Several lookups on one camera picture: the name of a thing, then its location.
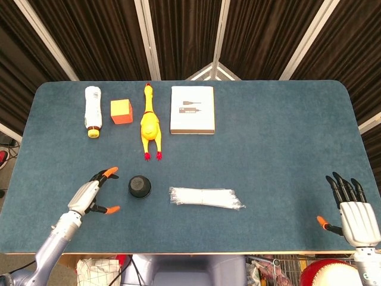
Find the brown curtain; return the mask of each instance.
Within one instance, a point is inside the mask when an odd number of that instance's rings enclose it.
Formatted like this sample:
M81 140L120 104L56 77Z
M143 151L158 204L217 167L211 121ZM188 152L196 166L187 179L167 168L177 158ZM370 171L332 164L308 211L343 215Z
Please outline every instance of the brown curtain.
M381 195L381 124L364 133L363 141Z
M29 0L80 80L148 80L134 1Z
M381 1L340 1L292 79L341 81L359 125L380 112Z
M231 0L220 62L241 79L279 79L323 0Z
M221 0L150 0L162 80L187 79L213 61Z
M68 80L12 0L0 1L0 122L22 135L37 88Z

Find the rubber chicken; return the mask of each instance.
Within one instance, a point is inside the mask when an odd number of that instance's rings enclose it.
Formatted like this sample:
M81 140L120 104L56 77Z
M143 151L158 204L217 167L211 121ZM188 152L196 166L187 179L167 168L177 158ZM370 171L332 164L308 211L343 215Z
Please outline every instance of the rubber chicken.
M159 125L159 118L157 118L154 113L154 109L152 108L152 97L154 90L152 86L147 83L144 88L145 94L145 112L140 122L141 125L141 134L142 134L142 142L144 147L144 159L149 161L151 159L151 155L148 152L148 142L151 140L155 140L157 146L157 155L156 158L158 161L162 159L161 155L161 131Z

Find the blue table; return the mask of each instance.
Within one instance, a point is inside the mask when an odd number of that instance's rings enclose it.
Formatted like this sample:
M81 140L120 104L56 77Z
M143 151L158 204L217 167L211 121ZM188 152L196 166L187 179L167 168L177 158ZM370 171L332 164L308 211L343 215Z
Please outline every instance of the blue table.
M102 91L103 127L87 137L85 87ZM0 251L33 253L77 189L102 169L119 180L98 194L120 212L89 213L68 253L275 253L351 251L323 231L317 215L339 225L325 176L357 178L377 217L381 201L343 85L322 81L151 82L161 120L163 160L144 161L140 119L145 82L53 82L35 96L4 208ZM215 135L170 135L174 85L214 87ZM134 122L115 125L110 100L129 98ZM155 155L155 145L150 145ZM151 194L127 192L144 175ZM231 188L240 211L170 204L170 186Z

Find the orange cube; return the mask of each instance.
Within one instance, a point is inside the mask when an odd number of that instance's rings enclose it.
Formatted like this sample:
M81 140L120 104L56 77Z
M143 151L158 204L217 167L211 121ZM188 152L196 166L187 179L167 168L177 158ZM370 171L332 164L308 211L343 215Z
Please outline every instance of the orange cube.
M133 117L130 100L111 100L111 118L115 124L131 123Z

